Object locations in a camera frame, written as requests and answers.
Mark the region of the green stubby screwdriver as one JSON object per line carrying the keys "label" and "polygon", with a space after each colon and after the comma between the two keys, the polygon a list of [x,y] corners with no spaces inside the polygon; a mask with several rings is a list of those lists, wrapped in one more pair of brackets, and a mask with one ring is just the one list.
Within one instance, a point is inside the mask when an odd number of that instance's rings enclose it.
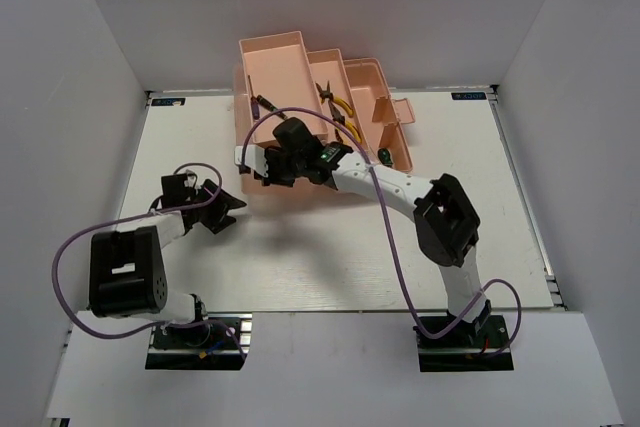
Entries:
{"label": "green stubby screwdriver", "polygon": [[380,148],[377,151],[379,162],[385,167],[392,168],[394,166],[394,160],[392,154],[387,148]]}

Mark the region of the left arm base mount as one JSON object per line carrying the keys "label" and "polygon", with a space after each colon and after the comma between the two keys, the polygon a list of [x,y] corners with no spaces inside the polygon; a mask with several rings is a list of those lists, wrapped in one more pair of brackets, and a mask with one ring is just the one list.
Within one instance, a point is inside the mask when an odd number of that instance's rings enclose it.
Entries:
{"label": "left arm base mount", "polygon": [[213,324],[192,329],[154,328],[146,370],[239,371],[249,353],[252,315],[209,314]]}

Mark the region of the thin black green screwdriver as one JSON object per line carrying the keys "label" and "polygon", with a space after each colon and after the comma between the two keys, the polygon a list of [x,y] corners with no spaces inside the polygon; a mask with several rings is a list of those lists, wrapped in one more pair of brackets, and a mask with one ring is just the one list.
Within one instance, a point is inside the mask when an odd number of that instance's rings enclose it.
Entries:
{"label": "thin black green screwdriver", "polygon": [[273,112],[277,110],[277,107],[272,102],[270,102],[268,99],[266,99],[261,95],[258,95],[256,97],[256,100],[259,105],[261,105],[263,108],[267,109],[268,111]]}

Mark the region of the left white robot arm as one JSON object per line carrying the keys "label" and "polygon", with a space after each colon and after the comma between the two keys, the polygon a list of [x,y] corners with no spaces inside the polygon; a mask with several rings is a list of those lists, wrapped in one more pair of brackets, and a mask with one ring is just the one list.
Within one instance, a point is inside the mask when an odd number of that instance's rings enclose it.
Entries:
{"label": "left white robot arm", "polygon": [[198,295],[168,286],[163,250],[200,224],[216,235],[233,225],[232,210],[246,203],[213,181],[198,184],[190,171],[163,176],[159,205],[169,211],[95,234],[91,239],[89,307],[97,317],[145,318],[177,324],[188,345],[211,334],[211,321]]}

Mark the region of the yellow needle-nose pliers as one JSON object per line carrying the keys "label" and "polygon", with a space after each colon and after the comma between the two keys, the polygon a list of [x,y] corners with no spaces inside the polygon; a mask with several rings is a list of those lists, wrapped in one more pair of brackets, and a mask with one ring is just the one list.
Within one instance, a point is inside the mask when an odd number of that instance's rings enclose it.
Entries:
{"label": "yellow needle-nose pliers", "polygon": [[345,116],[340,112],[340,110],[333,104],[329,104],[330,113],[332,119],[338,124],[342,125],[355,139],[358,144],[362,143],[362,137],[358,131],[358,129],[349,121],[346,120]]}

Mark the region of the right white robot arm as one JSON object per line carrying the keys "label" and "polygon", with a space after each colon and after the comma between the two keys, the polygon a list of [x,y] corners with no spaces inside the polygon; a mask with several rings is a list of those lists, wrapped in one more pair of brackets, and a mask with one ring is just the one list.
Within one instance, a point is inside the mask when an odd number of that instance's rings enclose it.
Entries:
{"label": "right white robot arm", "polygon": [[381,164],[340,142],[324,143],[296,118],[273,132],[276,143],[262,148],[244,143],[235,150],[239,166],[253,171],[263,185],[291,187],[299,178],[337,192],[378,200],[414,223],[420,251],[439,268],[447,294],[450,323],[425,337],[452,334],[472,346],[488,332],[491,304],[477,267],[480,218],[458,179],[415,177]]}

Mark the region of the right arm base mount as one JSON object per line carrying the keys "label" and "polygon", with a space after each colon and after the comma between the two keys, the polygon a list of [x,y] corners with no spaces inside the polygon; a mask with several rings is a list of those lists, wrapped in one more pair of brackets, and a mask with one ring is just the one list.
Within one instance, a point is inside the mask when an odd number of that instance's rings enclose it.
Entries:
{"label": "right arm base mount", "polygon": [[513,371],[507,325],[502,315],[490,315],[476,337],[452,331],[440,339],[425,337],[417,327],[416,343],[422,373]]}

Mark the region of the blue handle screwdriver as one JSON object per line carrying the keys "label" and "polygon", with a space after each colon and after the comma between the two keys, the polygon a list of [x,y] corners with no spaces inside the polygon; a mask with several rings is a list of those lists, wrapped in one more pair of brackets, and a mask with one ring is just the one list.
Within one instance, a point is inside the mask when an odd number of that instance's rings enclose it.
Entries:
{"label": "blue handle screwdriver", "polygon": [[249,101],[250,101],[251,114],[252,114],[253,120],[256,121],[256,120],[259,120],[261,116],[260,105],[256,96],[254,95],[253,83],[250,75],[247,76],[247,83],[249,87]]}

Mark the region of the pink plastic toolbox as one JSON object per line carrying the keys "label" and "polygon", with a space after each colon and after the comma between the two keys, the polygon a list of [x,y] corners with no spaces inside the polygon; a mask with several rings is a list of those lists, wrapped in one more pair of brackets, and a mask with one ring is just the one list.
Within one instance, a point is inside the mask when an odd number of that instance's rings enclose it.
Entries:
{"label": "pink plastic toolbox", "polygon": [[266,148],[277,142],[273,129],[282,119],[267,118],[262,107],[254,114],[251,96],[261,95],[275,106],[302,107],[327,117],[330,108],[318,89],[328,87],[336,99],[349,104],[354,126],[369,157],[389,151],[392,167],[409,173],[413,162],[403,126],[415,121],[408,99],[394,100],[375,58],[345,60],[338,49],[308,51],[299,31],[243,39],[241,63],[234,69],[236,144],[245,140]]}

